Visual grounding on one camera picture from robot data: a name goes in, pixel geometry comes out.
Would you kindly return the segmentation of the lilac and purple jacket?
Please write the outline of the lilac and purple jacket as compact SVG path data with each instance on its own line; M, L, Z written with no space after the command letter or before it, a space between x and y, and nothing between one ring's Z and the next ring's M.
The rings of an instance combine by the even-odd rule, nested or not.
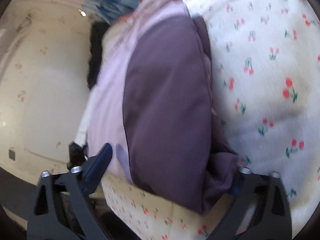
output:
M144 0L105 41L88 155L112 146L112 174L201 215L229 190L236 153L213 109L206 24L182 0Z

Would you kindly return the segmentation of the black garment pile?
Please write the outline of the black garment pile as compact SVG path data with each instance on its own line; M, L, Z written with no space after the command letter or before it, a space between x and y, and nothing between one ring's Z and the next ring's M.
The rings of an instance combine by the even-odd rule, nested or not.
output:
M89 90L91 90L97 83L103 53L102 40L109 28L110 25L106 22L93 22L91 25L91 34L89 39L91 43L91 58L88 62L89 70L87 74L87 86Z

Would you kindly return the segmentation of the white cherry print bed quilt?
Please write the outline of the white cherry print bed quilt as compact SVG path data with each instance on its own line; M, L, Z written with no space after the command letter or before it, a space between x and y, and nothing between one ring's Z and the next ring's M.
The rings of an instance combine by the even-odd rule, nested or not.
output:
M293 239L318 239L319 11L310 0L183 0L203 16L214 109L239 165L278 171Z

